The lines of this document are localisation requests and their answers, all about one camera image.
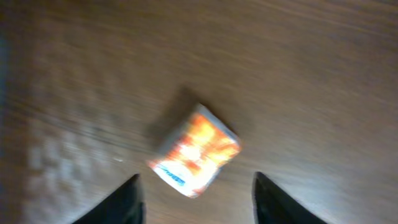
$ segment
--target wood grain surface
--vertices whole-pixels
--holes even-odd
[[[254,223],[267,174],[328,223],[398,223],[398,3],[2,1],[1,223],[71,223],[141,173],[147,223]],[[197,101],[243,151],[196,199],[145,164]]]

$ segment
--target snack packet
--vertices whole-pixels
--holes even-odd
[[[181,194],[195,198],[220,168],[236,156],[238,137],[203,105],[164,142],[165,157],[148,162],[160,178]]]

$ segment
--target orange packaging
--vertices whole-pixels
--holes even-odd
[[[185,196],[206,190],[220,168],[236,156],[238,137],[203,105],[164,142],[165,157],[148,162],[160,178]]]

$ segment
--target wooden table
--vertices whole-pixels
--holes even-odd
[[[394,1],[30,2],[1,3],[5,223],[70,223],[135,173],[147,223],[254,223],[257,170],[329,223],[398,223]],[[192,200],[145,160],[197,101],[244,149]]]

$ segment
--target wrapper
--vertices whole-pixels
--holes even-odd
[[[181,194],[195,198],[240,150],[238,137],[198,105],[160,147],[164,156],[148,161],[148,165]]]

